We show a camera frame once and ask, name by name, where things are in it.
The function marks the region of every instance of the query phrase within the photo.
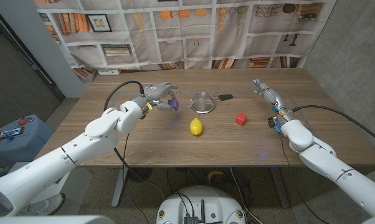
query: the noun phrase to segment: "picture frame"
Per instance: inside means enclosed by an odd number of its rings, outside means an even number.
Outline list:
[[[107,14],[87,14],[87,16],[94,32],[112,32]]]

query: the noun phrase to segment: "wooden table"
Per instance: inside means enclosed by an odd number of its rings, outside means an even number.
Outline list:
[[[84,132],[86,125],[101,116],[103,105],[118,84],[137,80],[148,86],[172,82],[179,101],[179,111],[163,112],[156,108],[144,120],[138,121],[130,134],[125,161],[131,167],[254,167],[287,166],[279,135],[267,124],[274,115],[270,105],[255,95],[253,79],[260,78],[276,89],[288,108],[301,105],[338,107],[303,69],[202,69],[163,70],[155,72],[122,73],[119,76],[99,76],[57,128],[41,152],[69,142]],[[208,114],[188,109],[195,93],[207,91],[213,96],[225,93],[236,97],[217,102]],[[137,85],[127,85],[111,100],[119,105],[138,95]],[[244,126],[235,124],[239,113],[248,116]],[[359,129],[347,119],[330,111],[307,108],[295,113],[306,127],[335,149],[338,157],[351,166],[375,166],[375,148]],[[194,118],[203,123],[200,136],[193,136],[189,124]],[[118,149],[122,153],[126,136],[119,134]],[[287,157],[293,166],[304,166],[298,154],[290,150],[284,138]],[[120,166],[113,151],[88,160],[85,166]]]

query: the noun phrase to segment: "purple object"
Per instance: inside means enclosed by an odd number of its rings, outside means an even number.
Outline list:
[[[175,111],[179,108],[179,103],[176,99],[168,100],[168,105],[175,109]]]

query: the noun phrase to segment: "cable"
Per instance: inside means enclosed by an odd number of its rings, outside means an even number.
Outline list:
[[[194,217],[194,209],[193,209],[193,204],[192,204],[192,202],[190,201],[190,199],[186,196],[186,195],[184,195],[184,194],[181,194],[181,193],[179,193],[179,192],[176,192],[179,196],[183,196],[183,197],[186,197],[188,200],[189,200],[189,202],[190,202],[190,206],[192,206],[192,217]]]
[[[174,191],[173,191],[173,188],[172,188],[171,183],[170,183],[170,181],[169,181],[168,170],[169,170],[169,167],[167,168],[167,181],[168,181],[169,189],[171,189],[171,193],[173,194]]]
[[[312,211],[312,209],[306,204],[306,202],[304,201],[304,198],[302,197],[302,195],[300,194],[300,191],[298,190],[298,187],[295,183],[295,179],[294,179],[294,176],[293,176],[293,172],[292,172],[292,168],[290,166],[290,161],[288,160],[287,156],[286,156],[286,152],[285,152],[285,148],[283,146],[283,139],[282,139],[282,135],[279,133],[279,136],[280,136],[280,142],[282,143],[282,151],[283,151],[283,155],[285,156],[285,159],[287,161],[287,164],[288,164],[288,170],[290,171],[290,175],[292,177],[292,181],[293,181],[293,185],[294,185],[294,188],[295,190],[297,191],[297,194],[298,196],[300,197],[301,201],[305,204],[305,206],[307,207],[307,209],[317,218],[319,219],[319,221],[325,223],[325,224],[329,224],[328,222],[324,221],[323,219],[321,219],[317,214],[315,214],[315,212]]]
[[[149,220],[148,220],[148,218],[146,217],[146,215],[145,215],[145,213],[142,211],[142,209],[140,209],[138,206],[137,206],[137,204],[135,203],[135,200],[133,199],[133,194],[132,194],[132,192],[131,192],[131,190],[127,187],[127,186],[125,186],[128,190],[129,190],[129,192],[130,192],[130,194],[131,194],[131,197],[132,197],[132,202],[133,202],[133,204],[135,205],[135,207],[143,214],[143,216],[145,217],[145,219],[146,219],[146,222],[148,222],[148,224],[150,224],[150,222],[149,222]]]
[[[189,213],[188,213],[188,208],[187,208],[187,206],[186,206],[186,204],[185,204],[185,201],[182,199],[181,194],[178,194],[178,195],[179,195],[179,197],[181,198],[181,200],[182,200],[182,202],[183,202],[183,205],[185,206],[186,214],[189,215]]]
[[[138,81],[127,81],[127,82],[121,83],[116,88],[114,88],[114,90],[107,97],[104,111],[107,110],[108,102],[110,101],[110,99],[112,98],[112,96],[114,95],[114,93],[117,92],[117,90],[119,90],[121,87],[123,87],[123,86],[125,86],[127,84],[130,84],[130,83],[138,84],[139,85],[139,92],[140,92],[140,94],[141,95],[145,94],[145,91],[143,90],[143,85],[140,82],[138,82]]]
[[[328,110],[328,111],[332,111],[334,113],[338,113],[341,116],[344,116],[349,121],[352,121],[354,124],[358,125],[360,128],[362,128],[363,130],[365,130],[367,133],[369,133],[371,136],[373,136],[375,138],[375,134],[372,131],[370,131],[368,128],[366,128],[365,126],[363,126],[361,123],[359,123],[356,120],[354,120],[352,117],[344,114],[343,112],[340,112],[338,110],[334,110],[334,109],[326,107],[326,106],[318,106],[318,105],[299,106],[299,107],[293,108],[292,112],[294,113],[294,112],[299,111],[300,109],[303,109],[303,108],[321,108],[321,109],[325,109],[325,110]]]
[[[122,163],[126,166],[126,168],[128,168],[129,171],[131,171],[132,174],[134,174],[137,178],[139,178],[139,179],[141,179],[141,180],[143,180],[143,181],[145,181],[145,182],[147,182],[147,183],[150,183],[151,185],[155,186],[155,187],[158,189],[158,191],[160,191],[160,194],[161,194],[161,196],[163,197],[163,201],[164,201],[164,194],[163,194],[163,192],[161,191],[161,189],[160,189],[155,183],[153,183],[153,182],[151,182],[151,181],[149,181],[149,180],[145,180],[145,179],[143,179],[143,178],[140,177],[136,172],[134,172],[134,171],[131,169],[131,167],[130,167],[130,166],[124,161],[124,159],[121,157],[121,155],[120,155],[120,153],[118,152],[117,148],[114,148],[114,151],[115,151],[115,153],[117,154],[118,158],[120,158],[120,160],[122,161]]]
[[[244,199],[243,199],[243,195],[242,195],[242,191],[240,190],[239,184],[237,183],[236,178],[235,178],[235,175],[233,174],[232,167],[230,167],[230,173],[232,174],[233,180],[235,181],[236,186],[237,186],[237,189],[239,190],[240,198],[242,199],[242,203],[243,203],[243,207],[244,207],[244,209],[246,209],[247,212],[248,212],[253,218],[255,218],[260,224],[263,224],[263,223],[260,221],[260,219],[259,219],[258,217],[256,217],[255,215],[253,215],[253,213],[251,213],[250,210],[245,206],[245,204],[244,204]]]

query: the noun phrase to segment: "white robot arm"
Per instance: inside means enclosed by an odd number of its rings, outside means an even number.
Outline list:
[[[147,104],[159,106],[159,99],[166,95],[174,95],[170,83],[148,86],[144,95],[127,101],[116,108],[109,108],[102,117],[92,121],[85,132],[50,153],[30,162],[24,167],[0,177],[0,216],[16,215],[37,194],[62,178],[76,166],[87,159],[113,150],[118,144],[114,129],[119,133],[128,134],[140,118],[146,115]],[[178,110],[162,102],[160,110]]]
[[[303,163],[333,181],[363,210],[375,217],[375,182],[339,160],[331,146],[314,137],[301,121],[294,119],[275,90],[259,79],[254,80],[254,83],[260,88],[256,93],[271,103],[277,112],[276,117],[268,119],[270,126],[274,126],[277,131],[281,126],[281,132],[290,140],[291,149],[300,154]]]

